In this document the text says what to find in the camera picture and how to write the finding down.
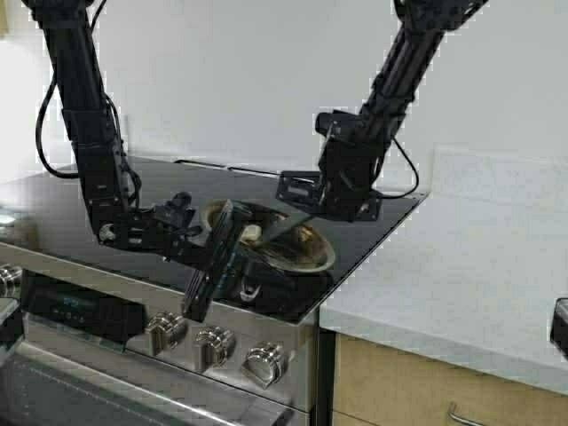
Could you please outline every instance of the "digital display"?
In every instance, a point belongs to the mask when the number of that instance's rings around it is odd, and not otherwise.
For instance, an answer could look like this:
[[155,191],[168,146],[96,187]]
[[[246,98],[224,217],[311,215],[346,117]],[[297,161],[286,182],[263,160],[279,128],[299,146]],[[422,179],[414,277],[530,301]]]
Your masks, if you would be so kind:
[[26,312],[89,335],[125,344],[144,333],[144,306],[44,275],[22,289]]
[[90,301],[90,300],[85,300],[79,297],[74,297],[74,296],[67,296],[64,294],[59,294],[56,293],[55,291],[48,291],[47,292],[47,296],[60,304],[63,304],[64,306],[68,307],[68,308],[72,308],[72,309],[77,309],[77,310],[93,310],[96,309],[97,304],[95,304],[94,302]]

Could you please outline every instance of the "black glass cooktop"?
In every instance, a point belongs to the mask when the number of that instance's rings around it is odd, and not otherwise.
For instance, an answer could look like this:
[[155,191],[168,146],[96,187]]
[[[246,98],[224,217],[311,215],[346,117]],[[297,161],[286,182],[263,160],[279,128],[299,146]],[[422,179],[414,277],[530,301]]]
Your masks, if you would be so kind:
[[[200,220],[200,208],[227,198],[254,202],[284,213],[292,211],[288,205],[274,199],[278,180],[273,177],[141,158],[130,158],[130,164],[142,178],[141,206],[162,204],[178,192],[189,192],[198,210],[192,225]],[[423,195],[417,194],[385,200],[377,222],[346,224],[314,219],[309,226],[323,234],[335,250],[336,260],[330,269],[318,274],[295,275],[292,280],[260,280],[257,283],[260,285],[249,280],[251,288],[234,288],[217,300],[280,320],[298,322],[422,199]],[[43,254],[180,291],[185,291],[192,275],[191,268],[165,263],[157,255],[99,246],[91,232],[77,181],[61,180],[44,173],[0,185],[0,207],[19,210],[35,223],[37,247],[33,250]]]

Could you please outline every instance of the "oven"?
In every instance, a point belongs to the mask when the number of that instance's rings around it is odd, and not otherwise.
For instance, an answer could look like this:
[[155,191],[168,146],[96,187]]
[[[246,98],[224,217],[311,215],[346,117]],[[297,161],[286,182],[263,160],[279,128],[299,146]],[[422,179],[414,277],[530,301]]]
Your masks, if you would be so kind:
[[[227,199],[259,220],[294,213],[270,176],[133,160],[145,205],[185,188],[205,231]],[[2,369],[0,416],[38,426],[329,425],[335,337],[318,326],[320,304],[423,198],[385,200],[377,221],[298,226],[263,254],[270,268],[234,271],[198,322],[181,315],[194,271],[100,246],[76,185],[45,174],[0,185],[13,218],[0,226],[0,261],[22,270],[26,331]],[[12,275],[0,268],[0,297],[15,294]]]

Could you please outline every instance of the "black robotic arm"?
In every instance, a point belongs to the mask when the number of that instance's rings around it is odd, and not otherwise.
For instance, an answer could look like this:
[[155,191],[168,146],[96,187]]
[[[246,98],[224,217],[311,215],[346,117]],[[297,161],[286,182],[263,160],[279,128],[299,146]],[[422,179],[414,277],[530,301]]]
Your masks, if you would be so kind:
[[250,211],[227,202],[222,220],[202,246],[192,242],[201,228],[190,227],[194,210],[188,193],[150,209],[131,206],[127,179],[132,170],[104,90],[86,11],[93,1],[23,3],[45,36],[92,231],[105,246],[152,252],[198,270],[182,309],[188,318],[202,321],[216,287],[210,283],[218,283],[231,268]]
[[[127,183],[132,169],[117,133],[114,107],[104,90],[87,17],[93,0],[22,1],[47,43],[92,231],[108,247],[152,252],[198,270],[182,309],[186,317],[203,321],[215,289],[223,287],[222,281],[231,275],[227,272],[252,213],[241,203],[227,202],[201,246],[193,242],[201,229],[190,227],[194,210],[189,194],[179,193],[150,209],[141,209],[138,203],[132,206]],[[306,217],[366,218],[366,210],[383,197],[372,190],[383,158],[444,33],[459,28],[485,3],[395,0],[402,27],[369,100],[359,114],[334,111],[318,116],[316,130],[327,139],[320,172],[283,172],[277,197]],[[281,231],[266,234],[273,238]]]
[[372,186],[406,109],[447,31],[468,21],[488,0],[394,0],[402,25],[373,91],[358,114],[319,114],[326,138],[320,172],[285,171],[278,198],[311,216],[376,220],[373,209],[390,198]]

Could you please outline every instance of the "drawer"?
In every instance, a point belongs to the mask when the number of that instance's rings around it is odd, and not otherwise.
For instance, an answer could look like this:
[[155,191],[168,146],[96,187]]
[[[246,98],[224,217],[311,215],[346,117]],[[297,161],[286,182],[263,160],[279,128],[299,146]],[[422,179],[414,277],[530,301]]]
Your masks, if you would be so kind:
[[371,423],[334,411],[333,426],[375,426]]
[[568,424],[563,395],[345,335],[336,351],[334,409],[373,424],[452,426],[452,402],[487,426]]

